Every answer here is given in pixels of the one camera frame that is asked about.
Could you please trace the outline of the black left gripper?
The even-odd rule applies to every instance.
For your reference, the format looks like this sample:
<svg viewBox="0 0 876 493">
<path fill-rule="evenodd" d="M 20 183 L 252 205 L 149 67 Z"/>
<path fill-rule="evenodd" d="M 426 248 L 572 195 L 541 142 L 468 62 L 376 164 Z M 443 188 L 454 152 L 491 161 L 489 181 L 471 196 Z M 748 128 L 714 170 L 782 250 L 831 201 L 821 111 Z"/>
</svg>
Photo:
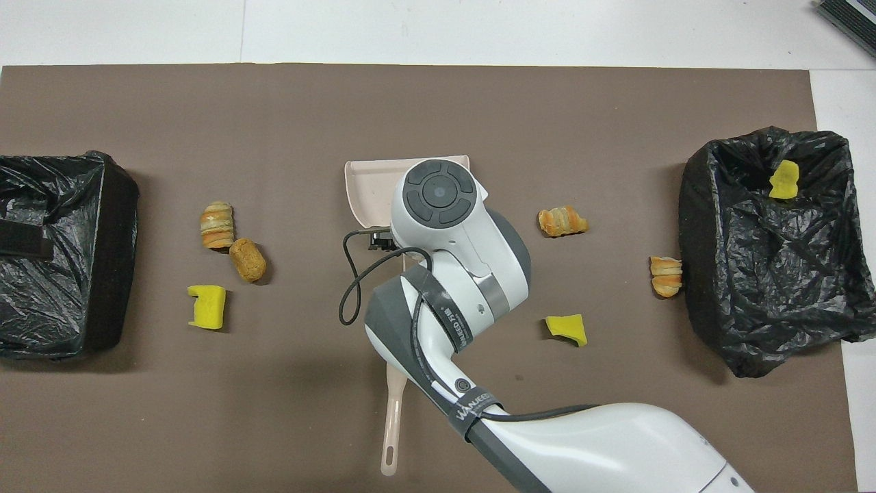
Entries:
<svg viewBox="0 0 876 493">
<path fill-rule="evenodd" d="M 53 243 L 43 225 L 1 219 L 1 255 L 31 259 L 53 259 Z"/>
</svg>

